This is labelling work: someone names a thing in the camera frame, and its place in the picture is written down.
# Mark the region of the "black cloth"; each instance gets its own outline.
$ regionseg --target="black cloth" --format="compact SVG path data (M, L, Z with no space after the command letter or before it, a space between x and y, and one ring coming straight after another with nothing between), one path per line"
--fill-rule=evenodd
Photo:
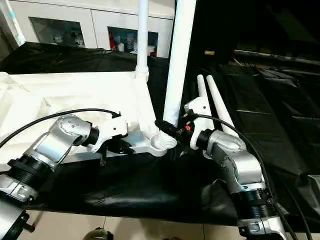
M135 66L132 54L26 43L0 64L0 70L9 74L110 72L134 71ZM169 62L148 57L148 66L152 104L156 117L162 118ZM235 126L262 154L293 228L304 230L285 186L300 203L311 230L318 232L319 77L206 62L187 68L182 104L197 96L197 74L213 75ZM181 150L187 153L179 156ZM237 214L217 180L219 169L201 154L179 146L163 157L109 158L104 167L99 159L63 164L30 208L235 225Z

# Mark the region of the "black wire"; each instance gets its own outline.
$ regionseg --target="black wire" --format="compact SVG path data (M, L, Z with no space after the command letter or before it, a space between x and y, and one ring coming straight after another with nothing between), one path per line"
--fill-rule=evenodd
M301 210L301 208L300 208L297 200L295 199L294 195L293 195L292 192L290 191L289 187L288 187L284 182L283 182L283 185L284 185L284 188L286 189L286 191L287 191L287 192L289 193L289 195L291 196L291 198L292 198L292 200L293 200L293 202L294 202L296 208L298 209L298 212L299 212L299 214L300 214L300 216L301 216L301 218L302 218L303 224L304 224L304 226L305 226L305 235L306 235L306 238L307 238L308 240L313 240L312 235L311 235L311 232L310 232L310 228L309 228L309 226L308 226L308 224L307 224L306 217L305 217L304 213L302 212L302 210Z
M39 118L37 120L34 120L34 121L24 125L23 127L20 127L18 130L14 131L9 136L7 136L3 141L0 142L0 148L2 148L8 141L10 141L16 135L18 135L22 131L30 128L31 126L33 126L33 125L35 125L37 123L40 123L40 122L48 120L48 119L53 119L53 118L56 118L56 117L59 117L59 116L62 116L62 115L73 114L73 113L81 113L81 112L104 112L104 113L112 114L113 118L121 116L119 113L116 113L116 112L110 111L110 110L106 110L106 109L102 109L102 108L81 108L81 109L75 109L75 110L69 110L69 111L62 111L62 112L54 113L54 114L51 114L51 115L48 115L48 116L41 117L41 118Z
M273 195L273 191L272 191L272 188L271 188L271 185L270 185L270 182L269 182L269 178L268 178L268 173L267 173L266 167L264 165L264 162L262 160L262 157L261 157L260 153L258 152L256 147L252 144L252 142L242 132L240 132L238 129L236 129L234 126L232 126L231 124L229 124L226 121L223 121L223 120L221 120L221 119L219 119L217 117L214 117L214 116L203 115L203 114L194 114L194 116L197 117L197 118L211 119L213 121L219 122L219 123L227 126L231 130L236 132L240 136L240 138L246 143L246 145L248 145L252 149L252 151L254 152L255 157L257 158L258 162L260 163L262 174L264 176L265 184L266 184L266 186L267 186L267 188L268 188L268 190L270 192L271 198L273 199L274 208L278 212L279 217L281 218L283 224L288 229L288 231L289 231L291 237L293 238L293 240L298 240L296 233L292 230L292 228L290 227L290 225L289 225L286 217L284 216L283 212L277 206L277 203L275 201L275 198L274 198L274 195Z

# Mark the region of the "tiled floor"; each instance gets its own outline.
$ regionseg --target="tiled floor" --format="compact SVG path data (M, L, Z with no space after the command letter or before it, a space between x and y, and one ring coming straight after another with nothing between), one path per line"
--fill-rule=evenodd
M32 211L29 223L40 219L33 233L24 231L19 240L82 240L97 227L114 234L115 240L163 240L178 237L182 240L243 240L234 226L187 224L154 219L134 219ZM298 234L305 240L304 234ZM313 236L320 240L320 234Z

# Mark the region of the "robotic arm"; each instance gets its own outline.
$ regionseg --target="robotic arm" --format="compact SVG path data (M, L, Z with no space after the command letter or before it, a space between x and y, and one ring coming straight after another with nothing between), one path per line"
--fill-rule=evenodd
M211 114L207 112L209 106L202 97L189 102L184 108L187 113ZM220 166L220 179L231 195L241 236L248 240L286 240L286 232L266 187L259 161L247 151L243 140L214 129L209 123L212 124L212 120L207 120L187 120L181 129L163 120L155 123L163 132L192 149L203 150L205 157Z
M29 215L24 205L38 196L39 188L65 159L72 146L85 146L96 152L113 136L125 136L127 123L123 117L113 118L100 129L90 122L69 114L61 116L48 132L42 134L22 157L12 159L7 174L0 175L0 240L17 239Z

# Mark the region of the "white pole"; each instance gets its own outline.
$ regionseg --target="white pole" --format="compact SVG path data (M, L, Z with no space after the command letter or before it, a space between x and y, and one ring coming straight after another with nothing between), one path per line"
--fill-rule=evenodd
M226 108L224 100L222 99L221 94L217 88L214 78L211 75L208 75L206 77L206 80L208 82L211 96L214 102L214 106L215 106L216 112L218 113L219 118L234 127L235 125L232 122L232 119ZM223 124L222 124L222 129L227 134L233 135L235 137L239 137L239 135L235 131L233 131L232 129L230 129L229 127Z
M139 0L139 17L138 17L138 53L135 71L139 73L149 73L148 57L148 16L149 1Z
M182 92L184 88L190 39L197 0L178 0L169 66L163 120L178 125ZM177 141L161 132L161 144L174 148Z
M17 21L16 15L15 15L14 11L12 10L12 7L9 3L9 0L5 0L4 2L6 4L7 9L9 10L9 17L12 20L13 26L16 31L16 32L13 32L13 36L16 40L16 43L20 47L22 44L24 44L26 42L25 36L21 31L21 28L20 28L19 23Z
M198 82L199 97L204 97L206 101L209 102L204 76L199 74L196 79Z
M138 109L139 128L143 135L150 139L159 133L155 125L155 112L152 106L147 81L149 70L147 65L148 59L148 0L139 0L139 17L138 17L138 53L135 68L135 79L133 87L136 94L136 103Z

